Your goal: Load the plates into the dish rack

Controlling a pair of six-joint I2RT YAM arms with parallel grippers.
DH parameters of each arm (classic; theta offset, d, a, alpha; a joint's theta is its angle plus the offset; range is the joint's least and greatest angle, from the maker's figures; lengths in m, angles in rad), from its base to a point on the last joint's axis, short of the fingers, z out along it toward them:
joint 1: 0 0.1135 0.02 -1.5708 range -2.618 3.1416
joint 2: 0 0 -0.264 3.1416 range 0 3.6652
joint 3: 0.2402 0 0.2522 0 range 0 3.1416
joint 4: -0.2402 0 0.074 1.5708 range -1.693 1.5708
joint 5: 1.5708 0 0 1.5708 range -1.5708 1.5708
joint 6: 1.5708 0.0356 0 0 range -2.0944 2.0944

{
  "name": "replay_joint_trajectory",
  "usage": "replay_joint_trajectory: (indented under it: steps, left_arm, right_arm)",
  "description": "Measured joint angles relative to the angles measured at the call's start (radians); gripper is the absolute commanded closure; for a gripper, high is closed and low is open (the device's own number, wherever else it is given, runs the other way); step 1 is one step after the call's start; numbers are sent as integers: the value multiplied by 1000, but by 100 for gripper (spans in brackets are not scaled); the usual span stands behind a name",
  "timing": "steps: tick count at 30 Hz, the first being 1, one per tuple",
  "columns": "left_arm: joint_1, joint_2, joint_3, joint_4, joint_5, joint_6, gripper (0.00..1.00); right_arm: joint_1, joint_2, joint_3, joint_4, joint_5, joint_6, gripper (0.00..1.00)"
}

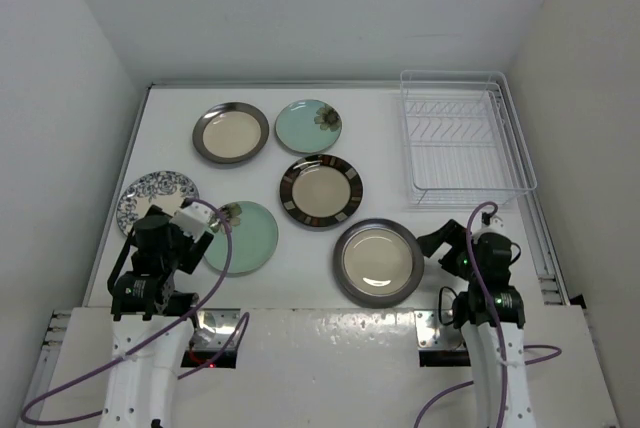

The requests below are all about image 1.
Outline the grey rim beige plate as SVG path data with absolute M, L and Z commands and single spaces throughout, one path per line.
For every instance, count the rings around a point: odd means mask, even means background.
M 255 157 L 269 134 L 269 122 L 260 109 L 244 102 L 225 102 L 199 117 L 192 131 L 192 144 L 210 162 L 239 164 Z

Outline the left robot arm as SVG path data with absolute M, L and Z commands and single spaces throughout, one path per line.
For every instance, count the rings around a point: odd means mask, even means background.
M 178 369 L 195 332 L 196 293 L 175 287 L 213 240 L 212 211 L 189 199 L 174 213 L 151 206 L 126 237 L 107 279 L 112 297 L 111 368 L 100 424 L 168 427 Z

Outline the grey rim plate front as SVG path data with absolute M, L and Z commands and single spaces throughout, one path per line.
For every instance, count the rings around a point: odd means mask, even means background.
M 332 273 L 355 304 L 390 308 L 407 299 L 424 275 L 417 238 L 389 219 L 369 218 L 346 229 L 332 253 Z

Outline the blue floral white plate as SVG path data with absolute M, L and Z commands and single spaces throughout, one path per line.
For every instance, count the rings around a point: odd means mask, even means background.
M 196 184 L 186 175 L 170 170 L 145 174 L 128 185 L 116 205 L 116 224 L 127 236 L 133 224 L 154 205 L 173 215 L 187 198 L 198 198 Z

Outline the teal flower plate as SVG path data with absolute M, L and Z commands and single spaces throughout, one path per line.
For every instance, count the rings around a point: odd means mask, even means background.
M 323 152 L 340 137 L 342 118 L 330 104 L 315 99 L 297 100 L 278 115 L 275 131 L 289 150 L 302 154 Z
M 229 225 L 232 257 L 228 274 L 241 276 L 261 268 L 275 253 L 279 229 L 274 216 L 263 205 L 252 201 L 237 201 L 223 205 L 220 212 Z M 224 225 L 213 217 L 210 231 L 214 239 L 204 260 L 221 273 L 226 263 L 228 243 Z

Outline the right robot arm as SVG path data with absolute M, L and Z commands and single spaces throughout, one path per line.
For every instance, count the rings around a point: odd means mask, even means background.
M 440 258 L 444 271 L 468 282 L 453 301 L 450 323 L 467 348 L 478 427 L 535 427 L 524 360 L 524 302 L 511 285 L 518 257 L 501 219 L 485 216 L 472 235 L 455 220 L 418 238 L 422 253 Z

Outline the brown patterned rim plate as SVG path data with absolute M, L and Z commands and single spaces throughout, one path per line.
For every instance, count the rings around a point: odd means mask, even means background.
M 346 160 L 330 154 L 301 158 L 282 175 L 279 199 L 286 214 L 312 229 L 343 223 L 360 207 L 364 185 Z

